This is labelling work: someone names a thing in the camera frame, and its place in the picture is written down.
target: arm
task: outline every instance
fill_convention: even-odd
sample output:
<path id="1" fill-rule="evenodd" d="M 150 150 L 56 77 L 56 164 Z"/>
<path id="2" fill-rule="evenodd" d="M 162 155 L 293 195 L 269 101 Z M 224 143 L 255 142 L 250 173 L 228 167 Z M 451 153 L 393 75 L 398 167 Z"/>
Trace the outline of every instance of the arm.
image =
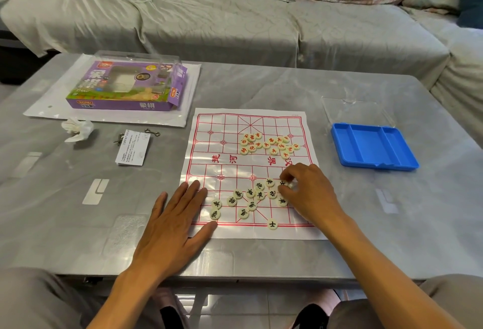
<path id="1" fill-rule="evenodd" d="M 341 209 L 330 181 L 316 165 L 289 166 L 280 175 L 294 178 L 298 191 L 279 186 L 279 192 L 334 244 L 386 329 L 463 329 L 372 245 Z"/>
<path id="2" fill-rule="evenodd" d="M 167 277 L 180 271 L 210 239 L 217 224 L 207 223 L 191 239 L 191 221 L 206 198 L 199 181 L 188 188 L 183 183 L 161 213 L 167 194 L 156 200 L 132 263 L 117 278 L 111 294 L 88 329 L 131 329 L 154 290 Z"/>

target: finger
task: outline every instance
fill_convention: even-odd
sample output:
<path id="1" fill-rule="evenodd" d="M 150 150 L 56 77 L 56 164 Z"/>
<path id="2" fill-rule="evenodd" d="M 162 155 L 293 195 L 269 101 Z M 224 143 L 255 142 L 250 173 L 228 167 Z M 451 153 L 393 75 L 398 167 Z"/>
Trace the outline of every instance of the finger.
<path id="1" fill-rule="evenodd" d="M 176 191 L 174 192 L 173 196 L 168 202 L 168 205 L 166 205 L 166 208 L 164 209 L 165 212 L 173 210 L 174 207 L 176 207 L 181 197 L 184 195 L 184 193 L 186 193 L 186 189 L 188 189 L 188 183 L 182 182 L 181 185 L 178 186 L 178 189 L 176 189 Z"/>
<path id="2" fill-rule="evenodd" d="M 186 248 L 190 258 L 200 251 L 208 240 L 211 239 L 211 236 L 217 227 L 218 223 L 216 221 L 211 221 L 203 226 L 195 236 L 186 241 L 184 247 Z"/>
<path id="3" fill-rule="evenodd" d="M 149 216 L 149 221 L 154 221 L 156 218 L 159 217 L 161 211 L 163 210 L 164 202 L 166 202 L 166 198 L 168 197 L 168 193 L 162 192 L 159 197 L 154 202 L 153 210 L 151 211 L 151 215 Z"/>
<path id="4" fill-rule="evenodd" d="M 193 220 L 193 217 L 199 211 L 199 207 L 202 205 L 203 201 L 206 199 L 207 194 L 208 194 L 208 190 L 206 190 L 206 188 L 203 188 L 202 190 L 200 190 L 199 192 L 196 193 L 193 200 L 191 200 L 191 202 L 186 207 L 185 213 L 186 213 L 186 218 L 188 219 L 189 222 L 191 222 Z"/>
<path id="5" fill-rule="evenodd" d="M 293 202 L 295 201 L 297 192 L 293 191 L 288 186 L 278 186 L 278 192 L 290 203 L 293 204 Z"/>
<path id="6" fill-rule="evenodd" d="M 301 163 L 298 163 L 296 165 L 290 165 L 289 167 L 285 168 L 281 172 L 280 179 L 292 181 L 295 178 L 295 179 L 298 180 L 305 167 L 307 167 L 307 165 L 304 165 L 304 164 L 301 164 Z"/>
<path id="7" fill-rule="evenodd" d="M 184 211 L 186 206 L 191 202 L 191 199 L 195 197 L 196 192 L 198 191 L 199 188 L 199 181 L 195 180 L 191 183 L 191 185 L 188 187 L 186 190 L 186 193 L 181 197 L 180 201 L 176 205 L 176 207 L 173 208 L 173 211 L 176 214 L 180 214 Z"/>

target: couch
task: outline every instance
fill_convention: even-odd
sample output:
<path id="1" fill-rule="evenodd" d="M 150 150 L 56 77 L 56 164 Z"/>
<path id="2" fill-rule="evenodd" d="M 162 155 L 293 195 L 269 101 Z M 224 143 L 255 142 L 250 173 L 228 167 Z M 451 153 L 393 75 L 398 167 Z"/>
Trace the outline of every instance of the couch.
<path id="1" fill-rule="evenodd" d="M 415 76 L 483 146 L 483 31 L 458 0 L 7 0 L 0 17 L 33 53 L 99 49 L 187 61 Z"/>

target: coffee table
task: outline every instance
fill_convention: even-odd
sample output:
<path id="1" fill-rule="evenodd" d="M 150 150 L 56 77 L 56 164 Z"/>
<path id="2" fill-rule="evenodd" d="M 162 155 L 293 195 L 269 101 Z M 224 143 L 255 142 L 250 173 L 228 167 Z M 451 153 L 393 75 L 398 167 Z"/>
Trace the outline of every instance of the coffee table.
<path id="1" fill-rule="evenodd" d="M 409 277 L 483 276 L 483 151 L 415 78 L 203 63 L 187 127 L 151 126 L 162 139 L 152 140 L 144 166 L 119 167 L 113 141 L 126 128 L 145 126 L 96 123 L 88 141 L 72 145 L 64 143 L 60 121 L 22 115 L 77 58 L 54 57 L 0 105 L 1 266 L 117 275 L 130 263 L 155 198 L 179 184 L 194 108 L 225 107 L 305 111 L 317 159 L 343 209 Z M 328 115 L 344 113 L 324 104 L 347 97 L 383 109 L 420 169 L 343 167 Z M 360 123 L 375 121 L 375 112 L 361 114 Z M 101 179 L 109 179 L 105 190 Z M 83 205 L 93 184 L 99 204 Z M 354 279 L 326 240 L 211 240 L 175 279 L 206 278 Z"/>

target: gray pants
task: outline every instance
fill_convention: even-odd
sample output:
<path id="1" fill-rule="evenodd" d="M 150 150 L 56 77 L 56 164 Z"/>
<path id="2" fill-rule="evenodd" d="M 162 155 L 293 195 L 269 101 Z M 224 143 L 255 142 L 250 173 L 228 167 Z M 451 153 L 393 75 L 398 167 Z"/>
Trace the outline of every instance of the gray pants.
<path id="1" fill-rule="evenodd" d="M 434 301 L 466 329 L 483 322 L 483 278 L 465 275 L 435 277 L 421 285 Z M 75 290 L 54 275 L 37 269 L 14 268 L 0 276 L 0 323 L 15 329 L 85 328 L 104 298 Z M 136 328 L 164 328 L 159 310 L 149 301 Z M 367 300 L 341 302 L 329 329 L 383 329 Z"/>

